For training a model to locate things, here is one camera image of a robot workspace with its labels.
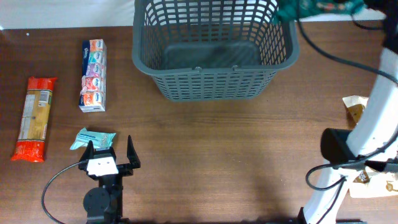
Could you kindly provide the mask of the green cocoa bag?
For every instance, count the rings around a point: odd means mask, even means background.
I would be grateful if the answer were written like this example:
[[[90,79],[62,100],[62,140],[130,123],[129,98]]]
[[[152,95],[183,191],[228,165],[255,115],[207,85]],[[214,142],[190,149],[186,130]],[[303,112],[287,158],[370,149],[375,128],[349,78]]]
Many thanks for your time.
[[[321,14],[352,15],[365,8],[363,0],[282,0],[272,23],[285,23]]]

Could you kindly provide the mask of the beige snack bag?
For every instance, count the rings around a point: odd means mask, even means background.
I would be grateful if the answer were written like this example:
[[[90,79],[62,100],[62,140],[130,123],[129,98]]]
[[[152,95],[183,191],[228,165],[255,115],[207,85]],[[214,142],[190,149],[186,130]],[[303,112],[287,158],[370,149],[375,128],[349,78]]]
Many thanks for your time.
[[[397,195],[397,173],[380,173],[366,168],[349,187],[352,198],[377,198]]]

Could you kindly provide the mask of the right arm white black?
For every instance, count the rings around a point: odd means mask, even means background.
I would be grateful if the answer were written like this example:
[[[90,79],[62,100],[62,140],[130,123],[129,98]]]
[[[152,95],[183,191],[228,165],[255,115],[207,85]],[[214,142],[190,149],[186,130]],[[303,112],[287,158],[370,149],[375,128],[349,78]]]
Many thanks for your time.
[[[370,167],[396,172],[397,162],[397,1],[366,1],[381,11],[385,38],[373,90],[356,127],[324,130],[321,152],[324,163],[310,169],[305,180],[314,190],[300,209],[299,223],[336,223],[338,210],[355,178]]]

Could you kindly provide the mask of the beige rice bag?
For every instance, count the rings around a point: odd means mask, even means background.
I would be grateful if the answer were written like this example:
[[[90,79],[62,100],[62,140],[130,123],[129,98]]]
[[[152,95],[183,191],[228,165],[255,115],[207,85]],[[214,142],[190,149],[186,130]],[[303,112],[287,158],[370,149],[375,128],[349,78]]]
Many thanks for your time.
[[[351,95],[342,98],[343,103],[348,110],[348,114],[356,124],[358,124],[362,117],[362,114],[367,106],[368,99],[368,97],[359,95]]]

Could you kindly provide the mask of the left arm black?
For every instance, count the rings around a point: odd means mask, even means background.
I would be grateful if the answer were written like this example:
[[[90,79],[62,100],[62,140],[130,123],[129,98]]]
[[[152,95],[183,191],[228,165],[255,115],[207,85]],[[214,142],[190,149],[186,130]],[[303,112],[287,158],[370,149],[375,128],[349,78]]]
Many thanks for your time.
[[[117,164],[113,147],[94,148],[90,141],[79,160],[78,168],[98,182],[83,199],[87,223],[129,223],[123,217],[123,178],[141,167],[132,137],[127,139],[128,163]]]

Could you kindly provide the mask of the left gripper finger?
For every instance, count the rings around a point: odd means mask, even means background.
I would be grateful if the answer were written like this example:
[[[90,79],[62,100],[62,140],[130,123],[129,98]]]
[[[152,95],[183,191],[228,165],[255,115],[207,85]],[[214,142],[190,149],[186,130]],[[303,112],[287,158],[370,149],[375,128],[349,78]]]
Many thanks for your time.
[[[81,156],[81,161],[87,161],[91,159],[93,157],[93,153],[94,153],[93,142],[89,141],[84,153]]]
[[[132,165],[140,164],[140,160],[135,151],[131,135],[129,135],[127,139],[127,158],[129,159],[129,163]]]

